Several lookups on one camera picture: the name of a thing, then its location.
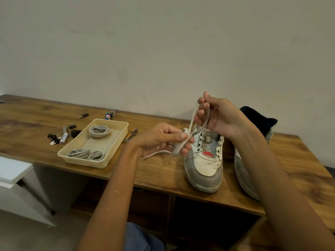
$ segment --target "floor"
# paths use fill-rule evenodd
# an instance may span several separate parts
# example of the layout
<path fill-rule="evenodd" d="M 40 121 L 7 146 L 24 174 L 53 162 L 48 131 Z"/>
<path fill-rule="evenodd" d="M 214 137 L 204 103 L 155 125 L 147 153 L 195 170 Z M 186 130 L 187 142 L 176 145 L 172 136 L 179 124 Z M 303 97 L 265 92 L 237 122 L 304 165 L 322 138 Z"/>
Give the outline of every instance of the floor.
<path fill-rule="evenodd" d="M 87 221 L 55 215 L 56 227 L 0 210 L 1 251 L 72 251 Z"/>

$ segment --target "jeans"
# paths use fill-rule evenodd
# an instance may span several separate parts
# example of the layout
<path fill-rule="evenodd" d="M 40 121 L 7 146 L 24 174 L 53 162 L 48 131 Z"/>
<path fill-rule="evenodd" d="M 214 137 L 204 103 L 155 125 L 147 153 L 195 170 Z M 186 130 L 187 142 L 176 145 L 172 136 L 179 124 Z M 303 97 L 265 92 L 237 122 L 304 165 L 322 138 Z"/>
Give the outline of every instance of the jeans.
<path fill-rule="evenodd" d="M 137 224 L 128 222 L 124 251 L 165 251 L 165 244 Z"/>

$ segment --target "shoe sole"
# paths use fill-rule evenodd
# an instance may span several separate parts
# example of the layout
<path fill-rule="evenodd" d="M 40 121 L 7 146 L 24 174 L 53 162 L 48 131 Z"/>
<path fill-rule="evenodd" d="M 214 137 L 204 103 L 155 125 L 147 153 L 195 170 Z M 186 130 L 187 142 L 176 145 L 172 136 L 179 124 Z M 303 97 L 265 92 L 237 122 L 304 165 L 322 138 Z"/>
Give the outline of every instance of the shoe sole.
<path fill-rule="evenodd" d="M 221 180 L 220 180 L 219 184 L 217 184 L 215 187 L 207 188 L 207 187 L 203 187 L 203 186 L 198 185 L 197 183 L 195 183 L 195 182 L 191 179 L 189 173 L 187 172 L 185 163 L 184 163 L 184 169 L 185 169 L 185 173 L 186 173 L 186 177 L 187 177 L 188 181 L 189 181 L 190 184 L 191 184 L 194 188 L 196 188 L 197 190 L 200 190 L 200 191 L 203 191 L 203 192 L 206 192 L 206 193 L 215 193 L 215 192 L 217 192 L 217 191 L 219 190 L 219 188 L 220 188 L 220 186 L 221 186 L 221 182 L 222 182 L 222 177 L 221 177 Z"/>
<path fill-rule="evenodd" d="M 250 189 L 246 183 L 243 181 L 240 172 L 237 169 L 237 165 L 236 165 L 236 160 L 234 162 L 234 170 L 235 170 L 235 175 L 237 177 L 237 180 L 240 184 L 240 186 L 242 187 L 242 189 L 249 195 L 251 196 L 253 199 L 256 199 L 257 201 L 259 201 L 259 196 L 257 193 L 255 193 L 252 189 Z"/>

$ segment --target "white shoelace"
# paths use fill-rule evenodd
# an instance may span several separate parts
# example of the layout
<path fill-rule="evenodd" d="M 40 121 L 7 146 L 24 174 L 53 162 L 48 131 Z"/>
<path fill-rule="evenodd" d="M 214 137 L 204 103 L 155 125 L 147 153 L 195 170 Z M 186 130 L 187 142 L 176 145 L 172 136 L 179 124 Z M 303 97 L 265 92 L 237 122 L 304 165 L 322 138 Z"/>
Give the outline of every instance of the white shoelace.
<path fill-rule="evenodd" d="M 199 104 L 198 104 L 198 101 L 197 101 L 197 105 L 195 106 L 195 109 L 194 109 L 194 112 L 193 112 L 193 116 L 192 116 L 192 119 L 191 119 L 191 123 L 190 123 L 190 126 L 189 128 L 185 128 L 184 129 L 184 133 L 187 134 L 187 139 L 181 143 L 178 143 L 174 146 L 174 150 L 173 152 L 171 153 L 170 151 L 166 151 L 166 150 L 162 150 L 162 151 L 158 151 L 158 152 L 154 152 L 152 154 L 150 154 L 149 156 L 146 156 L 146 157 L 143 157 L 143 159 L 146 159 L 146 158 L 149 158 L 157 153 L 170 153 L 172 154 L 173 156 L 179 156 L 182 148 L 185 146 L 185 144 L 187 143 L 187 141 L 192 137 L 192 136 L 195 136 L 196 134 L 202 132 L 206 125 L 207 125 L 207 122 L 208 122 L 208 118 L 209 118 L 209 112 L 210 112 L 210 109 L 206 109 L 206 119 L 204 121 L 204 124 L 201 126 L 201 128 L 195 130 L 194 132 L 191 133 L 191 130 L 192 130 L 192 126 L 193 126 L 193 121 L 194 121 L 194 116 L 196 114 L 196 112 L 199 110 Z"/>

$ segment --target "tabletop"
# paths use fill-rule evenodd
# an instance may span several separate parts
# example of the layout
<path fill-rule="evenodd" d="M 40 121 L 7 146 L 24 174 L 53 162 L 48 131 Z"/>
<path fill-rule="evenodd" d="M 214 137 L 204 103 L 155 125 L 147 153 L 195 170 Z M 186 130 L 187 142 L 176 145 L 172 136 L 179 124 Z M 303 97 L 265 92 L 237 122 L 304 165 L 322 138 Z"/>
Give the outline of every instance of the tabletop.
<path fill-rule="evenodd" d="M 2 95 L 0 100 L 0 155 L 31 163 L 106 179 L 111 176 L 117 158 L 125 145 L 121 143 L 107 167 L 91 168 L 66 163 L 57 156 L 64 146 L 49 145 L 49 133 L 62 135 L 62 127 L 73 123 L 84 129 L 96 118 L 104 119 L 110 109 L 74 105 L 55 101 Z M 90 115 L 77 119 L 84 113 Z M 166 122 L 178 128 L 189 126 L 189 121 L 117 111 L 113 120 L 128 122 L 128 131 L 139 132 Z M 296 135 L 275 133 L 270 147 L 283 164 L 291 180 L 305 196 L 328 228 L 335 232 L 335 179 L 321 165 L 303 141 Z M 261 203 L 248 197 L 238 185 L 233 161 L 223 163 L 224 177 L 219 191 L 207 194 L 195 190 L 187 181 L 182 157 L 157 154 L 140 159 L 135 186 L 168 194 L 231 207 L 252 214 L 264 215 Z"/>

